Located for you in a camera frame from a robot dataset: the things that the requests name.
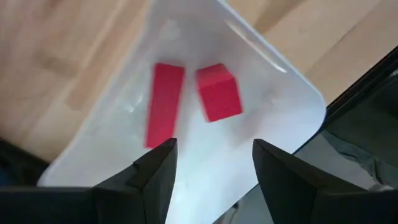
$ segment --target red rectangular block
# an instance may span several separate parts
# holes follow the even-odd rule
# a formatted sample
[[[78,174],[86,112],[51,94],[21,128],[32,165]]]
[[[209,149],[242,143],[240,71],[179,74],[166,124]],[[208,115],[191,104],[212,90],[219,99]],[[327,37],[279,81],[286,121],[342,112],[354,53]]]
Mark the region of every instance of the red rectangular block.
[[[183,67],[155,64],[146,147],[155,148],[173,137],[184,73]]]

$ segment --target wooden surface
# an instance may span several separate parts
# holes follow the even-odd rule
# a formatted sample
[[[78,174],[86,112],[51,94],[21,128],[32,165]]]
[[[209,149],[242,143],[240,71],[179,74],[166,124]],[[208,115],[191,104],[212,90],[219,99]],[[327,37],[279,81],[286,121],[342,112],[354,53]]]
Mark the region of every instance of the wooden surface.
[[[396,0],[229,0],[330,103],[398,45]],[[47,161],[136,41],[146,0],[0,1],[0,136]]]

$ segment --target white plastic bin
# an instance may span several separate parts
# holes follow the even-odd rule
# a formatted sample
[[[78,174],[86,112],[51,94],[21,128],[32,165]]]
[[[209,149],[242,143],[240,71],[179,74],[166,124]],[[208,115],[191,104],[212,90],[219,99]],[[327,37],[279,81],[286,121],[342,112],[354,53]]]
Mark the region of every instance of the white plastic bin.
[[[156,62],[186,67],[167,223],[212,223],[257,184],[253,139],[293,153],[323,121],[321,94],[225,2],[161,0],[153,3],[127,64],[40,185],[93,186],[147,152],[144,135]],[[207,123],[194,71],[216,63],[237,78],[244,113]]]

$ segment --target wooden block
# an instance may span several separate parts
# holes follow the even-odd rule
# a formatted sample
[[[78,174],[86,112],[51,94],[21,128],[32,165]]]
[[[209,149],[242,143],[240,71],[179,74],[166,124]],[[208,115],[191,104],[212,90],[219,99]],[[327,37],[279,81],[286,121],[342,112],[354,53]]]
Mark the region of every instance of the wooden block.
[[[197,86],[208,121],[243,112],[235,77],[223,64],[197,71]]]
[[[146,147],[155,148],[173,137],[184,73],[183,67],[155,65]]]

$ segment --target red cube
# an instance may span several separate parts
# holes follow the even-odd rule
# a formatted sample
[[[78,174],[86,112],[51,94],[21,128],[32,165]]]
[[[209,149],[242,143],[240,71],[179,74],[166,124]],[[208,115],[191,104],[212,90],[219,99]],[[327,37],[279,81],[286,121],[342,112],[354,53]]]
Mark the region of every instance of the red cube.
[[[197,70],[196,80],[208,121],[243,112],[235,77],[223,64]]]

